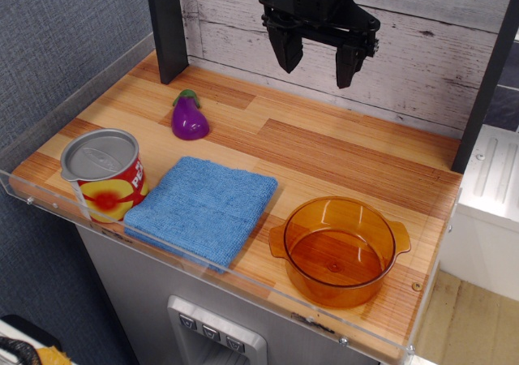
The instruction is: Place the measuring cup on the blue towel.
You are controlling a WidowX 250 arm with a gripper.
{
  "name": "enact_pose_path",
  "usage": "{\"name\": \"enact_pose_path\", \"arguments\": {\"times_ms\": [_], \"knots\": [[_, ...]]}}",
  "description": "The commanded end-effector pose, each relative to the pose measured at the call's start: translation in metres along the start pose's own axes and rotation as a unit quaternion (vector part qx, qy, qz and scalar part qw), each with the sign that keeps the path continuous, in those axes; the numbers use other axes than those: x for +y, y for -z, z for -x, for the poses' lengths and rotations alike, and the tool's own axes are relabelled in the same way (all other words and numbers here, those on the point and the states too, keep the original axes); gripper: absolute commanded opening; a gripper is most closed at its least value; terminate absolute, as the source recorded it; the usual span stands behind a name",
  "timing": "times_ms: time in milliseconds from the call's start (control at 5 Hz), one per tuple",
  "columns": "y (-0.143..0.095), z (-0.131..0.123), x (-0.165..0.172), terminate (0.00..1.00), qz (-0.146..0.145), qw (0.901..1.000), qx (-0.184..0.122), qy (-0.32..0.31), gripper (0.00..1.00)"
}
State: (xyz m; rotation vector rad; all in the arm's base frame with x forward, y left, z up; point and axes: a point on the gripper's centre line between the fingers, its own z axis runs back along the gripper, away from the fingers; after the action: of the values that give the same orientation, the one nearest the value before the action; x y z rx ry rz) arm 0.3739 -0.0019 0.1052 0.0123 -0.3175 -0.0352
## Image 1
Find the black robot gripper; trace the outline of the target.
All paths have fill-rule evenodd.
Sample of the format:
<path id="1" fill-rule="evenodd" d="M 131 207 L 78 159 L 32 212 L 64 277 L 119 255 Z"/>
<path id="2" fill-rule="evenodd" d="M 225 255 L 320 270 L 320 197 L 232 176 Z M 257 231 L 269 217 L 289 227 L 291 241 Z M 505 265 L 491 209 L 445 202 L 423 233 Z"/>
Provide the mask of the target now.
<path id="1" fill-rule="evenodd" d="M 380 21 L 354 0 L 259 0 L 259 3 L 264 7 L 263 25 L 274 54 L 287 73 L 302 59 L 304 38 L 338 47 L 336 79 L 340 89 L 351 85 L 365 55 L 372 57 L 378 50 L 376 32 Z"/>

